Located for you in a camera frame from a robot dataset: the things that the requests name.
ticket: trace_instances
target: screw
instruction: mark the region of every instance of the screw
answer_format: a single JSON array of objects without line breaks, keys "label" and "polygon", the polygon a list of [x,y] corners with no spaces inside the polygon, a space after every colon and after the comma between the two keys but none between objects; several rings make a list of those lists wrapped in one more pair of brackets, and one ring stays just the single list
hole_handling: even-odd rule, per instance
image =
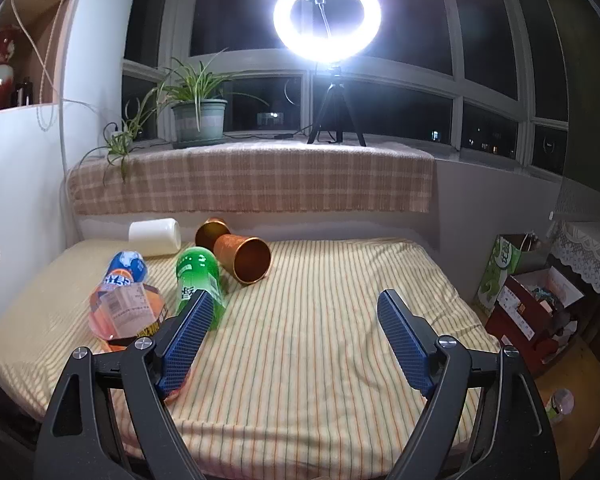
[{"label": "screw", "polygon": [[458,342],[449,335],[443,335],[438,338],[438,343],[442,348],[453,348]]},{"label": "screw", "polygon": [[504,353],[507,357],[518,357],[520,352],[515,346],[507,345],[504,347]]},{"label": "screw", "polygon": [[144,350],[145,348],[149,348],[153,342],[148,337],[141,337],[140,339],[136,339],[135,345],[138,350]]},{"label": "screw", "polygon": [[89,349],[86,346],[80,346],[72,352],[72,356],[74,359],[82,359],[83,357],[86,357],[88,353]]}]

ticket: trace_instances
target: blue gripper pad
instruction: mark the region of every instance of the blue gripper pad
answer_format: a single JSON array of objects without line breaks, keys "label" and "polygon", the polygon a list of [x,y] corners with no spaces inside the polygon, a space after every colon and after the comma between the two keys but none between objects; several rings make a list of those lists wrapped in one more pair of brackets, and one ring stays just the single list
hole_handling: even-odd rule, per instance
[{"label": "blue gripper pad", "polygon": [[164,399],[184,383],[206,331],[209,330],[213,315],[214,299],[205,291],[197,298],[195,306],[187,314],[164,352],[162,377],[156,384],[161,398]]},{"label": "blue gripper pad", "polygon": [[409,326],[406,316],[396,304],[396,299],[406,309],[406,305],[395,291],[386,290],[380,294],[378,297],[378,320],[409,386],[414,390],[419,390],[424,397],[429,399],[435,389],[430,375],[429,357]]}]

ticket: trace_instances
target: red box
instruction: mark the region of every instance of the red box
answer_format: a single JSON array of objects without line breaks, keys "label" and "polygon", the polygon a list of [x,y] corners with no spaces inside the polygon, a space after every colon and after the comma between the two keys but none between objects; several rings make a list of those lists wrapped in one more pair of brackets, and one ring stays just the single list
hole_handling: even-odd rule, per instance
[{"label": "red box", "polygon": [[547,332],[551,309],[538,303],[524,285],[547,288],[565,307],[583,294],[554,267],[507,276],[485,329],[502,344],[515,346],[529,371],[538,374],[546,367],[542,360],[557,351],[558,345]]}]

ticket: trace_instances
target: green soda bottle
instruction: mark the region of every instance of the green soda bottle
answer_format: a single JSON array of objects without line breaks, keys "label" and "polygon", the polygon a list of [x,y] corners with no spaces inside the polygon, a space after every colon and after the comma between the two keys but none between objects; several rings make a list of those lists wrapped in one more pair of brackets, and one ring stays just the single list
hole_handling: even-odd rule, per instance
[{"label": "green soda bottle", "polygon": [[220,289],[220,270],[214,254],[204,247],[191,247],[184,250],[176,264],[176,277],[180,289],[180,303],[176,316],[187,305],[196,290],[206,290],[214,298],[214,318],[209,330],[218,328],[225,309]]}]

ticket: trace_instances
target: windowsill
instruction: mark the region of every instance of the windowsill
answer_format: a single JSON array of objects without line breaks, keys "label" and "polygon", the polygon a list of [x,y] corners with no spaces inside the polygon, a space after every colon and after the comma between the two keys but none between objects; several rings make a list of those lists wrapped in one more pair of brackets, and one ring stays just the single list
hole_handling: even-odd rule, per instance
[{"label": "windowsill", "polygon": [[[253,140],[277,140],[274,139],[275,135],[279,134],[292,134],[291,130],[266,130],[258,131],[252,130],[248,132],[228,132],[231,138],[227,137],[226,143],[232,142],[248,142]],[[293,139],[282,139],[295,142],[306,142],[307,137],[303,134],[296,134]],[[410,148],[416,148],[432,155],[436,160],[448,160],[450,162],[458,162],[460,164],[472,164],[474,166],[480,166],[483,168],[491,168],[494,170],[507,171],[509,173],[515,173],[525,176],[531,176],[540,178],[542,180],[548,180],[560,184],[562,177],[558,174],[551,173],[535,166],[528,166],[523,168],[520,164],[511,158],[507,158],[501,155],[493,155],[491,153],[480,152],[477,150],[471,150],[469,148],[461,148],[458,152],[453,146],[449,144],[442,144],[438,142],[429,142],[427,140],[419,139],[405,139],[402,137],[391,137],[391,136],[380,136],[375,134],[366,134],[365,140],[368,146],[381,146],[388,142],[394,142],[409,146]],[[324,131],[320,136],[320,144],[332,144],[333,142],[329,138],[329,134]],[[356,134],[349,132],[344,133],[344,145],[346,146],[357,146],[358,138]],[[134,147],[144,152],[160,152],[163,150],[173,149],[173,145],[170,142],[166,142],[161,139],[141,140],[134,142]]]}]

